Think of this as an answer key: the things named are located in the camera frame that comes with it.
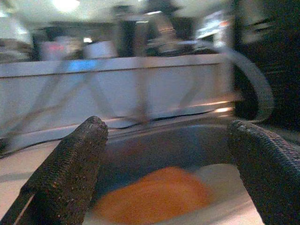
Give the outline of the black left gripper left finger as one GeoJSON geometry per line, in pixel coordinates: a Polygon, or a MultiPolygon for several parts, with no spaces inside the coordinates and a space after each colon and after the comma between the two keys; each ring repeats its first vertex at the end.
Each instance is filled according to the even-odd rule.
{"type": "Polygon", "coordinates": [[[0,225],[82,225],[107,138],[108,127],[97,116],[65,136],[22,186],[0,225]]]}

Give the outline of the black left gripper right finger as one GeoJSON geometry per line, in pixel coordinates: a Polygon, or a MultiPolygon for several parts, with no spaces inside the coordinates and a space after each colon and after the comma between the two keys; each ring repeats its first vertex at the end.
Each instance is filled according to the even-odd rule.
{"type": "Polygon", "coordinates": [[[235,120],[228,146],[266,225],[300,225],[300,152],[278,134],[235,120]]]}

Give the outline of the orange plate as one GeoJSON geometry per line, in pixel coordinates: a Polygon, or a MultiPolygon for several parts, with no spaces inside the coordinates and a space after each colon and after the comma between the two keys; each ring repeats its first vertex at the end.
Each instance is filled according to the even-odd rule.
{"type": "Polygon", "coordinates": [[[97,218],[123,225],[148,225],[207,207],[212,191],[178,167],[166,167],[114,190],[96,203],[97,218]]]}

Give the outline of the grey bowl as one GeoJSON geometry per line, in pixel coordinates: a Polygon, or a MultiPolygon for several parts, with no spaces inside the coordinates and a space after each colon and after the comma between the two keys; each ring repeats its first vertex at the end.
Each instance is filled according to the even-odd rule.
{"type": "Polygon", "coordinates": [[[203,225],[264,225],[235,166],[209,165],[195,174],[211,187],[214,197],[201,212],[203,225]]]}

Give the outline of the metal faucet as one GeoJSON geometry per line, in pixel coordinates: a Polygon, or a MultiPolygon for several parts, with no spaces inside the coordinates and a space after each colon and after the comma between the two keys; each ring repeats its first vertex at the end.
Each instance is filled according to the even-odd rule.
{"type": "Polygon", "coordinates": [[[253,120],[250,120],[249,122],[264,122],[271,116],[275,106],[271,86],[264,74],[261,72],[261,70],[249,58],[228,46],[214,46],[212,42],[204,40],[179,41],[177,44],[200,44],[210,50],[222,54],[232,64],[236,65],[253,85],[258,100],[258,111],[256,117],[253,120]]]}

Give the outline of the steel sink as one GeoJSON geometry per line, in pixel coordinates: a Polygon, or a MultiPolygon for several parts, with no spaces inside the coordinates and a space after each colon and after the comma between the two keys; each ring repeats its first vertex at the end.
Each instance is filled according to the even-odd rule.
{"type": "MultiPolygon", "coordinates": [[[[195,172],[202,167],[216,164],[236,166],[228,149],[228,121],[226,117],[184,122],[162,120],[145,127],[110,130],[101,154],[92,207],[84,224],[123,225],[97,218],[93,213],[94,206],[104,195],[133,184],[156,170],[178,167],[200,179],[195,172]]],[[[212,193],[212,201],[207,207],[148,225],[203,225],[201,212],[213,200],[212,193]]]]}

